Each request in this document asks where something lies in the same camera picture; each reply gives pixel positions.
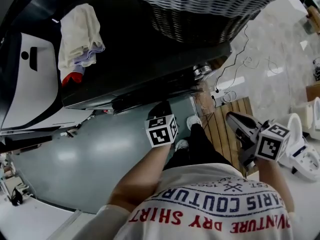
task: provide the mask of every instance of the black cable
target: black cable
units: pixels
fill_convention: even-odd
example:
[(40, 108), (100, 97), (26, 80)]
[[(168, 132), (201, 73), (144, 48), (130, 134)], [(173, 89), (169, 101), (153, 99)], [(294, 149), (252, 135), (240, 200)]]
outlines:
[(214, 100), (214, 108), (216, 108), (217, 107), (217, 102), (216, 102), (215, 96), (211, 95), (211, 98)]
[(234, 63), (233, 63), (232, 65), (226, 66), (226, 67), (223, 69), (222, 73), (218, 76), (218, 78), (217, 78), (216, 81), (215, 81), (215, 92), (216, 92), (216, 93), (219, 92), (219, 89), (217, 88), (217, 84), (218, 84), (219, 78), (222, 77), (222, 75), (224, 74), (224, 72), (225, 72), (225, 70), (226, 70), (227, 68), (230, 68), (230, 67), (232, 67), (232, 66), (234, 66), (234, 65), (236, 64), (238, 55), (240, 55), (241, 53), (243, 53), (243, 52), (245, 51), (245, 49), (246, 49), (247, 43), (249, 42), (249, 36), (246, 34), (247, 28), (248, 28), (248, 25), (246, 24), (246, 25), (245, 25), (245, 29), (244, 29), (244, 35), (246, 36), (246, 42), (245, 42), (245, 44), (244, 44), (244, 47), (243, 47), (242, 51), (240, 51), (239, 53), (237, 53), (237, 54), (235, 55)]

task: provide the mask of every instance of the wooden slat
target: wooden slat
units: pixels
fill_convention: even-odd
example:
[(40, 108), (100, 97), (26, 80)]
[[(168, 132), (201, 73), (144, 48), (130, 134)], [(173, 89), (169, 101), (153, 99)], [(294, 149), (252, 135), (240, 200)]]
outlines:
[(243, 98), (238, 99), (237, 102), (238, 102), (238, 106), (239, 106), (239, 112), (246, 114), (247, 110), (246, 110), (244, 99)]
[(230, 153), (230, 148), (229, 148), (229, 142), (228, 142), (228, 135), (227, 135), (227, 130), (225, 126), (225, 120), (224, 116), (222, 114), (222, 109), (221, 107), (217, 107), (215, 112), (215, 120), (216, 120), (216, 125), (218, 128), (219, 136), (220, 136), (220, 142), (221, 142), (221, 147), (222, 147), (222, 155), (230, 162), (232, 163), (231, 160), (231, 153)]
[(246, 113), (248, 115), (252, 116), (253, 114), (252, 114), (252, 109), (251, 109), (251, 104), (250, 104), (249, 97), (243, 98), (243, 101), (244, 101), (244, 106), (245, 106)]
[(214, 149), (219, 152), (221, 155), (223, 154), (218, 126), (216, 122), (216, 115), (214, 114), (212, 117), (209, 118), (209, 128), (211, 133), (211, 139), (214, 146)]
[(234, 112), (240, 112), (240, 110), (239, 110), (239, 105), (238, 105), (238, 102), (237, 102), (237, 101), (231, 102), (231, 106), (232, 106), (232, 111), (234, 111)]
[(221, 107), (222, 110), (222, 115), (224, 119), (224, 125), (226, 129), (226, 134), (228, 137), (228, 142), (229, 142), (229, 149), (230, 149), (230, 156), (231, 156), (231, 163), (234, 168), (236, 168), (238, 171), (241, 171), (241, 167), (239, 165), (238, 161), (238, 150), (237, 150), (237, 142), (236, 142), (236, 135), (234, 131), (230, 128), (226, 121), (226, 115), (228, 112), (232, 111), (232, 106), (230, 103), (223, 105)]

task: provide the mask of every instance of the black countertop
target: black countertop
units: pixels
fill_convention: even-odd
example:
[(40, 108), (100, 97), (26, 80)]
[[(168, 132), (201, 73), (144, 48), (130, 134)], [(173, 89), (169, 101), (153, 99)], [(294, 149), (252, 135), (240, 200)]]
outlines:
[(196, 47), (158, 33), (138, 0), (79, 0), (94, 7), (105, 51), (86, 68), (81, 84), (62, 89), (66, 108), (98, 106), (150, 80), (231, 54), (228, 42)]

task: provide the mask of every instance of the woven basket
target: woven basket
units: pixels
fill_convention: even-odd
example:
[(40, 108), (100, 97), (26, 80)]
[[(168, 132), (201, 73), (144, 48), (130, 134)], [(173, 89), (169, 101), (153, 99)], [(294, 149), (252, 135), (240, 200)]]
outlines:
[(140, 0), (152, 26), (179, 42), (216, 45), (231, 41), (273, 0)]
[(228, 18), (220, 15), (162, 9), (141, 1), (152, 26), (171, 39), (195, 45), (217, 45), (231, 41), (255, 15)]

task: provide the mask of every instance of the gray floor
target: gray floor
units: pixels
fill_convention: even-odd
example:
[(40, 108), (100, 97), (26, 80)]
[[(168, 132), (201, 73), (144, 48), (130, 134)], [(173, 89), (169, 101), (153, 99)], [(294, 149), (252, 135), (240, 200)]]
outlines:
[[(195, 112), (189, 98), (170, 103), (179, 140), (188, 136), (186, 119)], [(151, 148), (144, 121), (153, 106), (97, 116), (74, 138), (56, 136), (36, 150), (15, 155), (14, 165), (39, 198), (96, 213), (120, 178)]]

